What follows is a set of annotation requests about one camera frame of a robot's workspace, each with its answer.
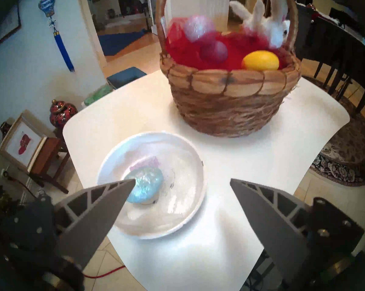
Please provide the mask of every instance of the framed picture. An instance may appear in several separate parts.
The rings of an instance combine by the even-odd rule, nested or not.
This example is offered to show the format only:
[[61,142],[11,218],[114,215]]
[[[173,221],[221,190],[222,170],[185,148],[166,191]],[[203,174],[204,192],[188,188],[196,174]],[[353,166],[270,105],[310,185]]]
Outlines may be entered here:
[[0,154],[20,170],[30,173],[46,139],[21,114],[0,144]]
[[0,44],[21,28],[19,5],[14,5],[0,24]]

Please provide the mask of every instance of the white door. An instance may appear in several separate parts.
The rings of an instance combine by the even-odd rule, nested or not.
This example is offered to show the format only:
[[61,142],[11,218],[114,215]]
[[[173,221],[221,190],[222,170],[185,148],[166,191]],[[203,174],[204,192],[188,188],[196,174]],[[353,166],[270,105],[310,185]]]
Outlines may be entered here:
[[215,22],[216,30],[227,31],[230,0],[206,0],[206,16]]
[[157,0],[148,0],[149,4],[149,13],[151,16],[151,20],[153,25],[151,27],[151,32],[157,35],[157,26],[156,26],[156,2]]
[[227,31],[229,0],[170,0],[170,6],[173,17],[206,15],[218,31]]

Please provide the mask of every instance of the yellow plastic egg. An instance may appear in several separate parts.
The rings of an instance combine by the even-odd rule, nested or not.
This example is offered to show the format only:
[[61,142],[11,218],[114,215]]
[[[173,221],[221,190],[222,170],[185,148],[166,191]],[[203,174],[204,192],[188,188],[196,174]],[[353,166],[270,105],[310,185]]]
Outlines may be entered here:
[[255,71],[277,70],[279,59],[269,51],[254,51],[243,58],[242,67]]

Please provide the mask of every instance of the purple egg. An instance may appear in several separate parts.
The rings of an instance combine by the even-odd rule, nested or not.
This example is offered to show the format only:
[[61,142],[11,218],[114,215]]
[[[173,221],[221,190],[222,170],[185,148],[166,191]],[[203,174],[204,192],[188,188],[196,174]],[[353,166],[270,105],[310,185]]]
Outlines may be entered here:
[[228,58],[228,49],[224,43],[217,40],[201,47],[200,58],[206,62],[222,63]]
[[196,42],[198,40],[210,42],[210,39],[208,37],[204,37],[204,35],[208,32],[215,31],[215,24],[203,15],[191,16],[184,25],[185,36],[190,42]]

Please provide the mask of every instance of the wicker basket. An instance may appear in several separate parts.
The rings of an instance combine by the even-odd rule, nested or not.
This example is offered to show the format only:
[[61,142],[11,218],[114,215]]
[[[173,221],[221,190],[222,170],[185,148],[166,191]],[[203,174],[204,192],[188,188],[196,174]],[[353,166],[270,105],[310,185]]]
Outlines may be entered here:
[[288,66],[277,71],[204,70],[177,64],[165,50],[161,18],[166,0],[157,0],[156,24],[162,48],[160,67],[168,78],[177,108],[191,127],[219,137],[239,137],[260,130],[277,113],[301,77],[293,52],[298,30],[297,7],[290,7],[290,29],[280,54]]

